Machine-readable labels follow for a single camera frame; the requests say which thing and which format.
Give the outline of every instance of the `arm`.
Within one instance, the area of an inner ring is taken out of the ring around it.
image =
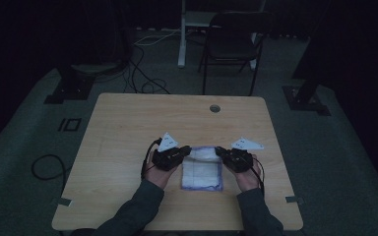
[[[162,171],[148,164],[146,179],[137,189],[133,198],[126,202],[117,213],[104,222],[94,236],[133,235],[150,223],[158,214],[158,207],[164,196],[164,188],[176,168]]]
[[[253,168],[260,175],[261,171],[257,162],[254,162]],[[284,226],[270,214],[260,190],[260,182],[253,171],[235,173],[230,169],[228,170],[235,176],[238,187],[242,192],[237,196],[237,199],[246,235],[283,235]]]

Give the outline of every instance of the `wooden tabletop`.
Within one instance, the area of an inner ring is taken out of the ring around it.
[[[218,105],[220,112],[212,112]],[[168,132],[179,145],[230,145],[241,137],[262,144],[250,151],[264,166],[266,203],[286,230],[302,228],[284,159],[261,97],[103,93],[79,148],[52,222],[57,230],[97,228],[137,190],[149,145]],[[223,191],[181,190],[181,166],[171,176],[147,230],[241,230],[232,174],[222,169]]]

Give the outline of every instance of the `dark sleeve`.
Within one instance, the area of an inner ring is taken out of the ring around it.
[[[143,180],[133,198],[122,205],[115,216],[104,222],[93,235],[133,235],[144,229],[158,214],[163,196],[163,189]]]
[[[270,214],[260,189],[241,193],[237,199],[247,236],[284,235],[284,226]]]

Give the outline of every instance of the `white marker tag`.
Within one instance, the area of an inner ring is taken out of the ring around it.
[[[242,137],[237,142],[232,143],[231,146],[233,148],[244,149],[244,150],[247,150],[247,149],[264,149],[265,148],[260,144],[246,140]]]
[[[175,148],[179,145],[179,143],[174,140],[171,135],[166,132],[161,140],[160,145],[158,146],[158,151],[162,152],[168,149]]]

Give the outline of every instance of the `chair backrest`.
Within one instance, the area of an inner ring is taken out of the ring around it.
[[[272,30],[273,14],[269,12],[221,12],[210,21],[210,28],[267,34]]]

